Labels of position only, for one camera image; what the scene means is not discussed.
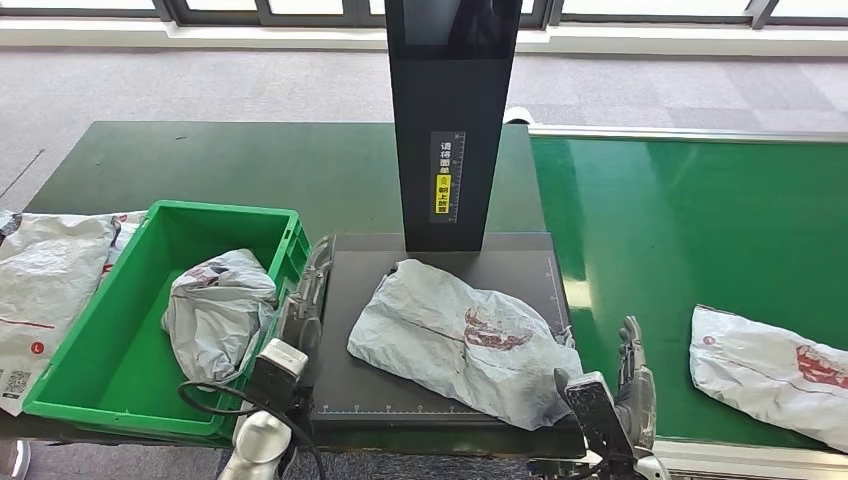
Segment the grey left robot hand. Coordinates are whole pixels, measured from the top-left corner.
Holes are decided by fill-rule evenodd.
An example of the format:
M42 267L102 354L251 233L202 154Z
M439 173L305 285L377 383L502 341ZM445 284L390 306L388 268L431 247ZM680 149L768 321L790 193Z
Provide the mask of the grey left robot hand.
M316 358L321 343L335 239L335 235L327 235L312 249L297 288L285 298L278 328L277 337L311 361Z

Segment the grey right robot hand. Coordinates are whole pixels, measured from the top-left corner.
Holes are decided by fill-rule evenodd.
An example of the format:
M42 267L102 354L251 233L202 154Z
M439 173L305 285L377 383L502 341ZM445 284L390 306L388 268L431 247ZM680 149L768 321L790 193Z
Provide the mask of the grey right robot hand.
M553 370L555 388L591 451L608 459L640 459L652 453L656 438L655 382L635 316L625 318L619 338L615 392L599 372L571 376L562 368Z

